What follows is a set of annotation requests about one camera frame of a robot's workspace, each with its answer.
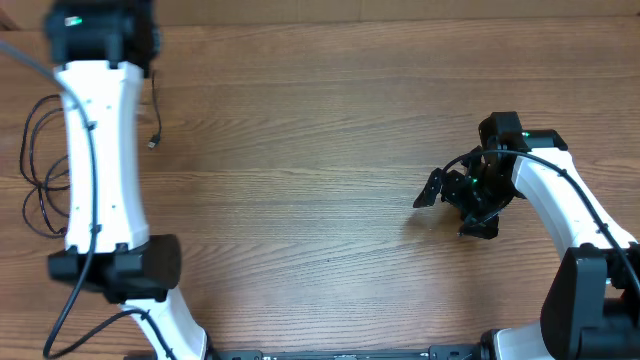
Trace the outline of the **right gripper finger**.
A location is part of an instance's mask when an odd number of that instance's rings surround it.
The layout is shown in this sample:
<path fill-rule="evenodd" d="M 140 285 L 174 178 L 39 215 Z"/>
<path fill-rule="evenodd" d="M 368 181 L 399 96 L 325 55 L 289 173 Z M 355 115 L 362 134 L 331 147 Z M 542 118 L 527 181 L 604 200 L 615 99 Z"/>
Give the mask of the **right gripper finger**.
<path fill-rule="evenodd" d="M 459 236 L 471 236 L 481 239 L 493 239 L 499 234 L 499 215 L 477 218 L 471 213 L 462 213 L 462 225 L 457 233 Z"/>
<path fill-rule="evenodd" d="M 431 207 L 435 204 L 436 198 L 442 189 L 442 175 L 443 170 L 441 168 L 436 168 L 431 172 L 423 190 L 414 200 L 414 208 Z"/>

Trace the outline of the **black USB cable thin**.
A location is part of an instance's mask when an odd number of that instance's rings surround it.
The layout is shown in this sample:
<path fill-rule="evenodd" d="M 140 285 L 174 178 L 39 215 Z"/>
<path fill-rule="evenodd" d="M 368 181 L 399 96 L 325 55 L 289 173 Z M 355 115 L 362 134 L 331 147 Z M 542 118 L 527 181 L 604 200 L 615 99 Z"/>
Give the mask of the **black USB cable thin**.
<path fill-rule="evenodd" d="M 159 111 L 159 104 L 158 104 L 158 89 L 156 87 L 156 71 L 155 70 L 151 72 L 151 96 L 152 96 L 153 110 L 154 110 L 156 121 L 157 121 L 157 131 L 151 136 L 148 142 L 148 148 L 150 150 L 153 150 L 160 143 L 162 130 L 163 130 L 162 118 L 161 118 L 161 114 Z"/>

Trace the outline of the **black USB cable thick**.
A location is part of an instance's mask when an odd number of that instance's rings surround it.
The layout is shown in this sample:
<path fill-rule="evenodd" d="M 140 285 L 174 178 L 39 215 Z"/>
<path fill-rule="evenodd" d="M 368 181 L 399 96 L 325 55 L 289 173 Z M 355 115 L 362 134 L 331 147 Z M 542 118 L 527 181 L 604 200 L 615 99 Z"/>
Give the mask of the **black USB cable thick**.
<path fill-rule="evenodd" d="M 35 103 L 35 105 L 30 110 L 30 112 L 28 113 L 28 115 L 26 117 L 26 120 L 25 120 L 25 125 L 24 125 L 23 135 L 22 135 L 22 141 L 21 141 L 21 147 L 20 147 L 20 154 L 19 154 L 19 171 L 20 171 L 21 175 L 23 176 L 23 178 L 28 183 L 30 183 L 31 185 L 35 186 L 36 188 L 42 188 L 44 190 L 51 190 L 51 191 L 67 190 L 69 188 L 69 185 L 63 186 L 63 187 L 51 187 L 51 186 L 47 186 L 44 181 L 41 181 L 37 177 L 35 164 L 34 164 L 35 144 L 36 144 L 37 136 L 38 136 L 38 134 L 39 134 L 39 132 L 41 130 L 42 123 L 45 120 L 47 120 L 50 116 L 61 112 L 62 108 L 60 106 L 58 106 L 57 108 L 51 109 L 50 111 L 46 112 L 35 123 L 35 125 L 33 127 L 30 127 L 30 125 L 31 125 L 31 121 L 32 121 L 34 115 L 36 114 L 36 112 L 38 111 L 38 109 L 42 105 L 44 105 L 48 101 L 59 100 L 59 99 L 60 99 L 59 95 L 47 95 L 47 96 L 39 99 Z M 28 175 L 26 173 L 26 171 L 25 171 L 25 155 L 28 155 L 29 169 L 31 171 L 31 175 Z"/>

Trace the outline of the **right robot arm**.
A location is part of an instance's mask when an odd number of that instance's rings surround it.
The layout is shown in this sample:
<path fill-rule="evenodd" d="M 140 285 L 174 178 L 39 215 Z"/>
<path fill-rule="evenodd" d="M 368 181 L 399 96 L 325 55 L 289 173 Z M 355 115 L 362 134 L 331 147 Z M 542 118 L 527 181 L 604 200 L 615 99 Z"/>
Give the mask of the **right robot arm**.
<path fill-rule="evenodd" d="M 492 239 L 499 214 L 527 200 L 561 264 L 538 321 L 485 332 L 473 345 L 433 345 L 429 359 L 636 359 L 639 356 L 639 242 L 581 179 L 552 129 L 526 130 L 515 112 L 493 112 L 481 143 L 434 169 L 414 207 L 446 202 L 461 235 Z"/>

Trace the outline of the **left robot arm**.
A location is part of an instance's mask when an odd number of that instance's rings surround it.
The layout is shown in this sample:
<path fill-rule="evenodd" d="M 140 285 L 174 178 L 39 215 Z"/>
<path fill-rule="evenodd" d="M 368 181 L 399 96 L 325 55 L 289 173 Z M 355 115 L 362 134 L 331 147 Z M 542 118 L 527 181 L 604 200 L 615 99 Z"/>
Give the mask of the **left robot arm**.
<path fill-rule="evenodd" d="M 181 249 L 144 214 L 137 111 L 159 50 L 149 1 L 57 1 L 45 31 L 62 86 L 70 170 L 65 247 L 50 277 L 103 295 L 133 318 L 157 359 L 210 359 L 178 283 Z"/>

